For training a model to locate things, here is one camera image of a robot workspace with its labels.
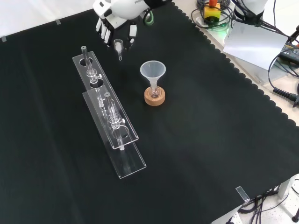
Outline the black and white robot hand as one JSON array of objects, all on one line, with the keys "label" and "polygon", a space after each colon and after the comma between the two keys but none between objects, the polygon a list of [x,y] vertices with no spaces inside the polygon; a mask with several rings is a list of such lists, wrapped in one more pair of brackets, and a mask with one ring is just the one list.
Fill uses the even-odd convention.
[{"label": "black and white robot hand", "polygon": [[125,25],[129,24],[128,37],[123,41],[124,49],[128,50],[135,42],[137,23],[114,15],[110,0],[96,0],[93,3],[93,9],[99,16],[95,30],[107,46],[111,46],[112,42],[116,40],[114,38],[115,31],[120,31]]}]

